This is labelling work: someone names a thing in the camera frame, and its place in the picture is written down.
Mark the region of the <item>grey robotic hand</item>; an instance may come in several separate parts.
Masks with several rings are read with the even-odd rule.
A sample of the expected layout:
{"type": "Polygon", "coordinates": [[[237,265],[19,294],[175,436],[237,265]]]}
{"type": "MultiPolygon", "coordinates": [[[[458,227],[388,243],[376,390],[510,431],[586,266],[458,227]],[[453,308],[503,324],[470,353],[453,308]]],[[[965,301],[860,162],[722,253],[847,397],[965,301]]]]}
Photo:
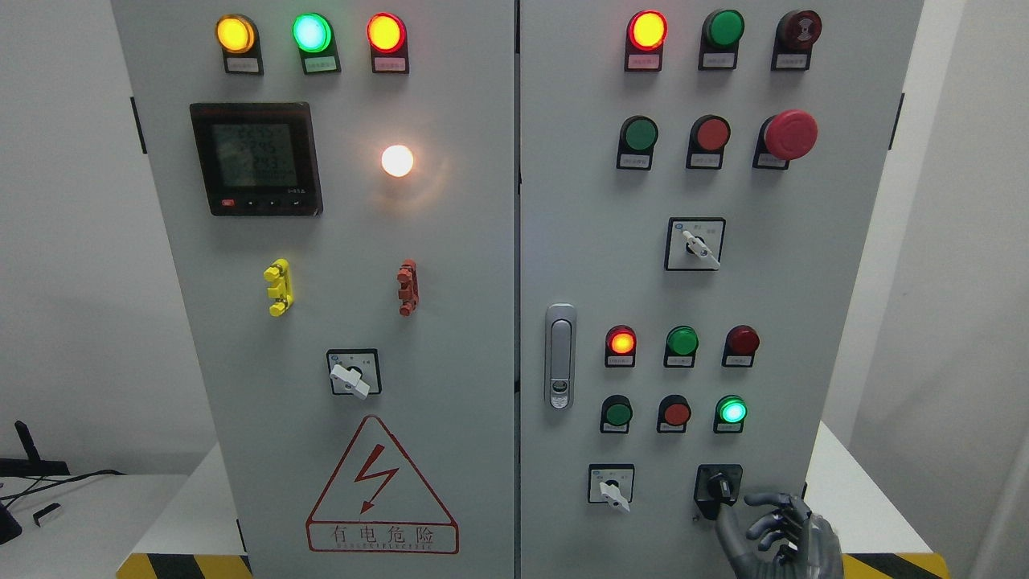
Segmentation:
{"type": "Polygon", "coordinates": [[[736,578],[844,578],[837,532],[797,495],[754,492],[749,506],[774,509],[740,532],[731,506],[721,503],[715,530],[736,578]]]}

